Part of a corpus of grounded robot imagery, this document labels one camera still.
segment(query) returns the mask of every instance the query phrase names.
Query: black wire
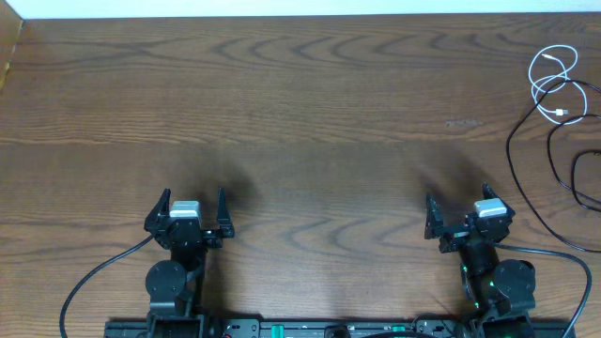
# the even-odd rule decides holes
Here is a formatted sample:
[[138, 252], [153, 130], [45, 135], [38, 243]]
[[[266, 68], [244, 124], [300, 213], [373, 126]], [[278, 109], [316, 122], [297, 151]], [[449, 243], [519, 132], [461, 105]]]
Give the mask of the black wire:
[[[551, 137], [553, 136], [553, 133], [555, 131], [557, 131], [559, 128], [565, 126], [566, 123], [569, 123], [570, 121], [577, 120], [577, 119], [583, 118], [583, 117], [595, 117], [595, 118], [601, 119], [601, 116], [599, 116], [599, 115], [588, 114], [588, 115], [575, 116], [575, 117], [569, 118], [566, 121], [564, 121], [563, 123], [557, 125], [555, 128], [553, 128], [551, 130], [551, 132], [548, 134], [548, 137], [547, 137], [547, 156], [548, 156], [548, 162], [551, 165], [551, 170], [553, 170], [553, 175], [555, 176], [555, 179], [557, 179], [557, 181], [562, 185], [562, 187], [566, 188], [569, 191], [574, 192], [577, 195], [575, 197], [575, 199], [577, 200], [577, 202], [582, 207], [589, 208], [589, 206], [587, 206], [587, 205], [585, 205], [585, 204], [583, 204], [583, 203], [580, 202], [580, 200], [578, 199], [578, 196], [584, 197], [584, 198], [588, 199], [589, 201], [595, 202], [597, 204], [601, 204], [601, 201], [598, 201], [598, 200], [592, 198], [591, 196], [588, 196], [588, 195], [586, 195], [586, 194], [584, 194], [582, 192], [577, 191], [576, 189], [573, 189], [574, 188], [574, 182], [573, 181], [572, 181], [572, 187], [570, 187], [567, 184], [563, 183], [563, 181], [560, 179], [560, 176], [557, 174], [557, 171], [555, 170], [555, 164], [553, 163], [553, 157], [551, 156]], [[589, 152], [598, 153], [598, 150], [587, 151], [587, 153], [589, 153]], [[578, 161], [578, 157], [576, 157], [572, 161], [572, 173], [574, 173], [576, 171], [576, 163]]]
[[591, 294], [591, 287], [593, 286], [593, 275], [591, 274], [591, 270], [586, 265], [586, 263], [584, 263], [584, 261], [582, 261], [580, 258], [578, 258], [574, 255], [571, 255], [569, 253], [560, 253], [560, 252], [554, 252], [554, 251], [550, 251], [550, 250], [541, 250], [541, 249], [522, 248], [522, 247], [517, 247], [517, 246], [499, 244], [499, 243], [495, 243], [493, 241], [487, 241], [487, 243], [494, 247], [497, 247], [499, 249], [513, 250], [513, 251], [517, 251], [517, 252], [521, 252], [521, 253], [528, 253], [528, 254], [546, 254], [546, 255], [552, 255], [552, 256], [557, 256], [557, 257], [563, 257], [563, 258], [571, 259], [574, 262], [580, 264], [580, 266], [584, 269], [584, 272], [586, 273], [586, 288], [584, 289], [584, 294], [582, 295], [582, 300], [580, 300], [580, 304], [578, 305], [578, 308], [576, 309], [576, 312], [574, 313], [572, 320], [570, 320], [570, 324], [567, 326], [567, 329], [565, 330], [565, 332], [562, 335], [562, 338], [566, 338], [569, 335], [570, 330], [572, 328], [574, 328], [574, 325], [576, 324], [576, 321], [578, 320], [580, 313], [582, 313], [582, 309], [584, 309], [584, 305], [586, 305], [586, 300], [589, 298], [589, 295]]
[[444, 327], [444, 329], [446, 329], [451, 334], [451, 337], [455, 337], [455, 333], [451, 329], [449, 329], [449, 327], [447, 326], [447, 324], [442, 319], [442, 316], [434, 314], [434, 313], [423, 313], [423, 314], [420, 314], [420, 315], [416, 316], [415, 319], [413, 319], [413, 321], [411, 322], [410, 329], [411, 330], [416, 330], [417, 329], [415, 327], [416, 322], [418, 321], [418, 319], [424, 318], [425, 316], [433, 316], [433, 317], [437, 318], [442, 323], [442, 326]]
[[[586, 253], [594, 253], [594, 254], [601, 254], [601, 250], [593, 250], [593, 249], [587, 249], [587, 248], [583, 248], [581, 246], [578, 246], [577, 244], [572, 243], [571, 241], [569, 241], [568, 239], [566, 239], [565, 237], [563, 237], [562, 235], [556, 233], [553, 229], [551, 229], [550, 226], [547, 225], [547, 223], [543, 220], [543, 218], [541, 217], [541, 215], [538, 214], [538, 211], [536, 211], [536, 208], [532, 205], [532, 203], [530, 202], [530, 200], [528, 199], [528, 197], [526, 196], [526, 193], [524, 193], [524, 190], [522, 189], [521, 185], [519, 184], [519, 180], [517, 179], [517, 175], [516, 175], [516, 169], [514, 169], [514, 164], [511, 161], [511, 153], [509, 150], [509, 145], [511, 143], [511, 139], [514, 137], [514, 134], [516, 133], [516, 131], [519, 129], [519, 127], [521, 127], [521, 125], [524, 123], [524, 121], [526, 121], [526, 119], [532, 114], [532, 112], [534, 112], [534, 110], [536, 109], [536, 107], [538, 107], [539, 104], [541, 104], [541, 102], [545, 99], [545, 97], [547, 96], [547, 94], [556, 86], [561, 85], [561, 84], [566, 84], [566, 83], [576, 83], [579, 85], [585, 85], [593, 90], [595, 90], [597, 93], [601, 94], [601, 89], [599, 89], [598, 87], [592, 85], [592, 84], [588, 84], [585, 83], [583, 81], [580, 80], [564, 80], [564, 81], [560, 81], [557, 82], [556, 84], [552, 85], [546, 92], [545, 94], [543, 94], [543, 96], [536, 102], [536, 104], [534, 104], [534, 106], [532, 107], [532, 109], [530, 109], [530, 111], [524, 116], [522, 117], [522, 119], [519, 120], [519, 122], [517, 122], [516, 126], [511, 130], [511, 132], [509, 133], [509, 136], [507, 137], [507, 141], [505, 142], [505, 153], [507, 154], [507, 161], [509, 162], [509, 169], [511, 170], [511, 175], [514, 177], [514, 181], [516, 182], [517, 185], [517, 189], [519, 190], [519, 193], [521, 193], [522, 197], [524, 197], [524, 200], [526, 201], [526, 204], [528, 204], [528, 207], [530, 207], [530, 209], [532, 210], [532, 212], [534, 213], [534, 215], [536, 216], [536, 218], [538, 219], [538, 221], [540, 221], [543, 226], [547, 229], [547, 231], [553, 235], [556, 239], [560, 240], [562, 243], [586, 252]], [[573, 192], [574, 196], [576, 197], [576, 201], [583, 206], [583, 204], [580, 202], [580, 200], [578, 199], [578, 195], [581, 195], [582, 197], [586, 196], [581, 192], [576, 191], [574, 188], [574, 172], [576, 170], [576, 162], [578, 161], [578, 157], [572, 162], [572, 187], [567, 186], [565, 183], [563, 183], [560, 179], [559, 176], [557, 175], [557, 173], [555, 172], [555, 167], [553, 166], [553, 160], [550, 156], [550, 149], [549, 149], [549, 145], [550, 145], [550, 136], [553, 134], [553, 132], [555, 132], [558, 128], [562, 127], [565, 125], [565, 123], [582, 118], [582, 117], [597, 117], [600, 118], [597, 115], [580, 115], [580, 116], [575, 116], [572, 118], [567, 119], [566, 121], [564, 121], [563, 123], [561, 123], [560, 125], [556, 126], [550, 133], [549, 136], [547, 138], [547, 154], [549, 156], [549, 162], [551, 163], [551, 168], [553, 169], [553, 173], [555, 174], [555, 177], [558, 179], [558, 181], [560, 182], [560, 184]], [[601, 150], [591, 150], [593, 152], [601, 152]], [[592, 200], [594, 202], [598, 202], [592, 198], [588, 198], [589, 200]], [[589, 206], [584, 206], [587, 209], [593, 209]]]
[[394, 338], [394, 337], [436, 338], [435, 336], [433, 336], [431, 334], [412, 332], [412, 331], [384, 332], [384, 333], [377, 333], [377, 334], [364, 336], [363, 338]]
[[82, 278], [82, 280], [77, 285], [75, 285], [75, 287], [73, 287], [73, 290], [71, 290], [71, 293], [69, 294], [69, 296], [65, 300], [65, 303], [63, 304], [63, 308], [60, 311], [60, 318], [58, 320], [58, 327], [60, 328], [60, 335], [62, 338], [67, 338], [67, 332], [65, 331], [65, 316], [67, 315], [67, 308], [69, 308], [69, 304], [71, 303], [71, 300], [73, 300], [73, 297], [75, 296], [77, 291], [79, 291], [79, 289], [85, 284], [85, 282], [87, 282], [87, 280], [89, 280], [92, 276], [94, 276], [94, 274], [96, 274], [96, 272], [106, 268], [111, 263], [114, 263], [115, 261], [117, 261], [129, 254], [136, 252], [138, 249], [142, 248], [148, 242], [150, 242], [153, 238], [154, 238], [154, 235], [150, 235], [146, 239], [141, 241], [138, 245], [134, 246], [133, 248], [127, 250], [124, 253], [120, 253], [120, 254], [116, 255], [115, 257], [107, 260], [106, 262], [100, 264], [99, 266], [95, 267], [88, 274], [86, 274], [86, 276], [84, 278]]

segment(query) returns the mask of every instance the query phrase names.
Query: cable plug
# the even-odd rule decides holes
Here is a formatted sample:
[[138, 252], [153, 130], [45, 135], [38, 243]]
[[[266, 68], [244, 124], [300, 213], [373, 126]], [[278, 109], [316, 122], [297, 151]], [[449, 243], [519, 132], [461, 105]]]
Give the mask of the cable plug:
[[567, 109], [556, 109], [555, 112], [552, 112], [553, 114], [557, 115], [557, 116], [564, 116], [568, 114]]

